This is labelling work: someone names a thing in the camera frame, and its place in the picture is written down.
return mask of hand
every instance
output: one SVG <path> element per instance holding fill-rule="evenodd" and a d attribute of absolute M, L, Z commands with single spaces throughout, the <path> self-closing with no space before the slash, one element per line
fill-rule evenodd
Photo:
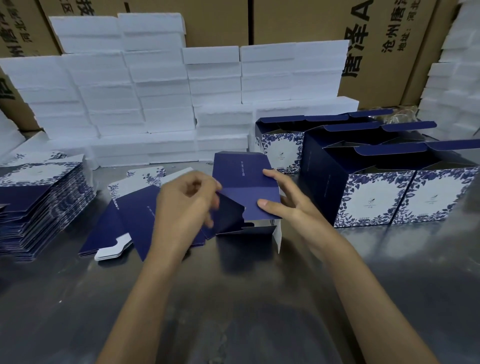
<path fill-rule="evenodd" d="M 205 173 L 192 171 L 162 186 L 156 199 L 155 226 L 148 257 L 181 262 L 203 224 L 213 227 L 210 209 L 218 209 L 222 186 Z"/>
<path fill-rule="evenodd" d="M 278 182 L 286 197 L 280 196 L 281 204 L 259 199 L 257 201 L 259 208 L 287 220 L 311 248 L 321 247 L 325 242 L 323 237 L 331 234 L 338 235 L 289 176 L 277 170 L 263 170 L 263 172 L 265 176 L 274 178 Z"/>

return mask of forearm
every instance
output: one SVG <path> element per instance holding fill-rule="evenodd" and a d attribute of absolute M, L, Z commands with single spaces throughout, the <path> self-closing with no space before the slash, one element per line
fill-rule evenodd
<path fill-rule="evenodd" d="M 96 364 L 155 362 L 174 271 L 147 257 Z"/>
<path fill-rule="evenodd" d="M 438 364 L 345 238 L 329 231 L 322 255 L 368 364 Z"/>

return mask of reflective table surface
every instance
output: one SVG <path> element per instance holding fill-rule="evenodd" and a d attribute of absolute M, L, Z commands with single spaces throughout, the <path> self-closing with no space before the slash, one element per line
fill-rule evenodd
<path fill-rule="evenodd" d="M 106 185 L 131 168 L 95 171 L 98 197 L 36 261 L 0 257 L 0 363 L 94 363 L 142 262 L 132 247 L 100 263 L 77 252 L 110 200 Z M 340 231 L 444 364 L 480 363 L 479 222 L 475 181 L 446 221 Z M 282 230 L 280 254 L 270 243 L 215 239 L 187 253 L 159 363 L 363 363 L 322 264 Z"/>

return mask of chinese character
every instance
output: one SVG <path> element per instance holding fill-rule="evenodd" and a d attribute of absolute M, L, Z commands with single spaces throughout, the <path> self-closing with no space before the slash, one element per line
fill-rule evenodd
<path fill-rule="evenodd" d="M 396 7 L 393 8 L 392 14 L 390 15 L 390 21 L 392 22 L 401 22 L 403 19 L 403 13 L 405 12 L 405 8 Z"/>
<path fill-rule="evenodd" d="M 4 78 L 0 78 L 0 98 L 9 98 L 15 100 L 15 95 L 12 90 L 9 89 L 7 81 Z"/>
<path fill-rule="evenodd" d="M 24 50 L 20 46 L 7 46 L 12 57 L 25 57 Z"/>
<path fill-rule="evenodd" d="M 364 1 L 361 4 L 352 6 L 352 10 L 350 11 L 350 14 L 360 18 L 361 20 L 365 20 L 367 22 L 370 20 L 370 17 L 367 15 L 368 7 L 372 4 L 373 4 L 373 0 L 368 0 L 368 1 Z"/>
<path fill-rule="evenodd" d="M 349 53 L 347 60 L 345 61 L 345 68 L 343 69 L 342 77 L 357 77 L 358 72 L 360 71 L 360 62 L 362 58 L 363 56 L 352 56 L 352 54 Z"/>
<path fill-rule="evenodd" d="M 5 20 L 5 14 L 0 12 L 0 23 L 3 25 L 8 25 L 7 21 Z"/>
<path fill-rule="evenodd" d="M 392 48 L 395 46 L 395 39 L 394 40 L 387 40 L 382 45 L 382 53 L 391 52 Z"/>
<path fill-rule="evenodd" d="M 19 29 L 19 30 L 23 30 L 23 31 L 27 31 L 27 27 L 25 26 L 24 24 L 24 21 L 23 20 L 17 20 L 15 22 L 15 28 Z"/>
<path fill-rule="evenodd" d="M 20 16 L 18 15 L 18 10 L 17 10 L 17 9 L 15 9 L 15 8 L 8 8 L 7 11 L 8 11 L 8 14 L 10 14 L 10 17 L 11 17 L 12 19 L 14 19 L 14 20 L 15 20 L 15 19 L 21 19 Z"/>
<path fill-rule="evenodd" d="M 408 33 L 406 33 L 406 32 L 403 33 L 403 34 L 402 34 L 402 38 L 401 38 L 400 41 L 401 41 L 401 42 L 406 42 L 406 41 L 408 40 L 408 37 L 409 37 L 409 36 L 410 36 L 410 32 L 408 32 Z"/>
<path fill-rule="evenodd" d="M 366 32 L 366 29 L 367 29 L 366 24 L 364 24 L 363 26 L 355 24 L 355 26 L 353 27 L 353 30 L 347 26 L 347 29 L 345 30 L 344 39 L 349 39 L 351 41 L 351 45 L 348 46 L 349 51 L 352 50 L 353 47 L 360 50 L 363 50 L 363 48 L 365 48 L 360 44 L 363 44 L 363 39 L 366 36 L 368 36 L 368 32 Z"/>
<path fill-rule="evenodd" d="M 30 33 L 20 33 L 20 36 L 22 37 L 22 41 L 24 41 L 25 43 L 33 42 L 30 38 Z"/>
<path fill-rule="evenodd" d="M 64 14 L 68 14 L 68 13 L 72 13 L 73 14 L 73 7 L 72 7 L 72 4 L 64 4 L 62 3 L 61 4 L 61 7 L 63 9 L 63 13 Z"/>
<path fill-rule="evenodd" d="M 400 30 L 400 24 L 389 24 L 387 33 L 385 34 L 389 38 L 396 37 L 396 32 Z"/>
<path fill-rule="evenodd" d="M 11 29 L 0 28 L 0 37 L 5 43 L 18 43 L 17 37 Z"/>
<path fill-rule="evenodd" d="M 412 10 L 418 10 L 419 9 L 419 5 L 420 5 L 420 1 L 421 0 L 413 0 L 412 4 L 410 5 L 410 8 Z"/>
<path fill-rule="evenodd" d="M 415 15 L 417 15 L 417 12 L 408 12 L 407 15 L 407 22 L 412 22 L 415 20 Z"/>
<path fill-rule="evenodd" d="M 80 15 L 95 15 L 90 0 L 77 0 L 77 8 L 80 10 Z"/>

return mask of person's left hand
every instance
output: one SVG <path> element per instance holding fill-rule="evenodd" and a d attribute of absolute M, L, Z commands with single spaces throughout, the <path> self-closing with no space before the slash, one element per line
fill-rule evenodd
<path fill-rule="evenodd" d="M 213 227 L 210 209 L 218 209 L 222 186 L 199 171 L 186 173 L 161 187 L 148 257 L 179 263 L 203 224 Z"/>

